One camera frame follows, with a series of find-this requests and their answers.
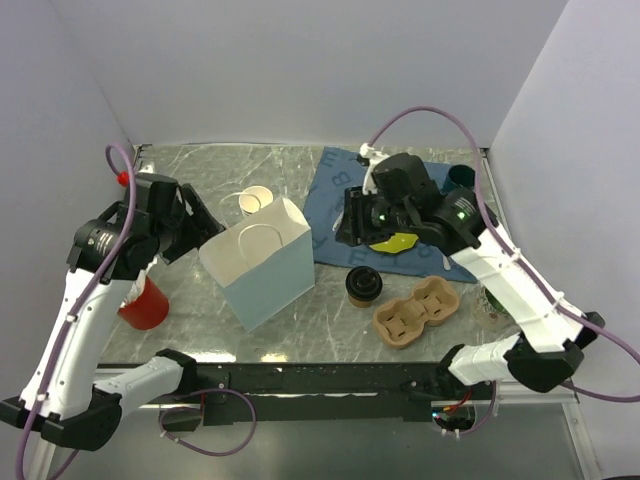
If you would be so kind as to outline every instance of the black cylinder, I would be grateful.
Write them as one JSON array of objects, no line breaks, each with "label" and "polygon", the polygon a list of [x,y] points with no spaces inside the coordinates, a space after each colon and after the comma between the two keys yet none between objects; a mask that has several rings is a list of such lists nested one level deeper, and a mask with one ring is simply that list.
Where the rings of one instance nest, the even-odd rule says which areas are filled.
[{"label": "black cylinder", "polygon": [[382,277],[371,267],[356,267],[347,274],[345,287],[349,301],[356,307],[366,308],[382,292]]}]

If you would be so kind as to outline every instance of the yellow tag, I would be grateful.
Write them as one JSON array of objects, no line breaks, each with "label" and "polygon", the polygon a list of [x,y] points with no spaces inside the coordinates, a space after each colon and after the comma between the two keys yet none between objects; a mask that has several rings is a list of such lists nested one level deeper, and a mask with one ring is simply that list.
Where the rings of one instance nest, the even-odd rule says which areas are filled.
[{"label": "yellow tag", "polygon": [[418,236],[413,233],[396,233],[386,242],[369,245],[369,248],[381,253],[400,253],[413,248],[418,242]]}]

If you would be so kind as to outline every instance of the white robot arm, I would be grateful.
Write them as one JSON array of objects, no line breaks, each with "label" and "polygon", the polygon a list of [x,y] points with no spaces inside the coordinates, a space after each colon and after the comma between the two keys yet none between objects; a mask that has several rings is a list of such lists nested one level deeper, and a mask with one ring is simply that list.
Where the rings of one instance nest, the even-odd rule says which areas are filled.
[{"label": "white robot arm", "polygon": [[[20,396],[0,403],[0,420],[39,431],[58,446],[97,450],[121,418],[139,406],[167,393],[195,389],[196,361],[172,350],[158,352],[119,377],[93,383],[118,308],[140,271],[155,255],[171,263],[224,230],[190,185],[151,173],[138,174],[135,182],[135,205],[116,202],[76,232],[64,297],[42,359]],[[133,222],[122,248],[77,314],[69,314],[114,248],[130,209],[135,210]],[[61,338],[64,343],[57,345]],[[48,367],[53,371],[46,393],[39,393]]]},{"label": "white robot arm", "polygon": [[[550,303],[522,264],[535,274],[536,270],[495,216],[491,222],[504,245],[485,227],[472,191],[460,188],[442,195],[422,161],[407,153],[390,156],[364,144],[358,161],[367,167],[364,183],[345,191],[336,240],[356,246],[385,241],[397,232],[415,233],[422,243],[438,247],[471,272],[521,328],[521,333],[497,342],[458,345],[442,366],[464,385],[516,379],[532,390],[548,392],[567,380],[596,334],[556,307],[599,327],[604,320],[595,312],[585,315],[542,280],[555,302]],[[507,249],[514,254],[507,254]]]}]

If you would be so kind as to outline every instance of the light blue paper bag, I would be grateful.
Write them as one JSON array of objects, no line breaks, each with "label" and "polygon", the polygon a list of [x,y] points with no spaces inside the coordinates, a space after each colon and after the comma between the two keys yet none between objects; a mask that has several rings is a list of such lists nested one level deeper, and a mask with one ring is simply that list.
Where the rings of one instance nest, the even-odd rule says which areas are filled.
[{"label": "light blue paper bag", "polygon": [[315,285],[311,228],[288,198],[213,237],[199,253],[247,331]]}]

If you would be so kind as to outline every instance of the blue towel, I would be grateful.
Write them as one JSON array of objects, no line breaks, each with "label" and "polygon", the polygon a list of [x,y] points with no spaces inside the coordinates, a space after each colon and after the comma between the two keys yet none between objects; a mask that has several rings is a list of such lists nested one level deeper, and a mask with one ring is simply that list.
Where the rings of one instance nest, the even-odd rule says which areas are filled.
[{"label": "blue towel", "polygon": [[[447,280],[474,283],[475,277],[450,260],[445,270],[442,253],[435,247],[418,244],[397,255],[379,253],[365,245],[348,247],[335,241],[333,224],[344,207],[344,189],[362,185],[365,167],[356,161],[356,153],[327,147],[322,152],[311,182],[304,216],[311,226],[313,258],[317,263],[340,267],[368,265],[380,272],[426,277],[438,275]],[[451,165],[425,162],[429,176],[442,187]]]}]

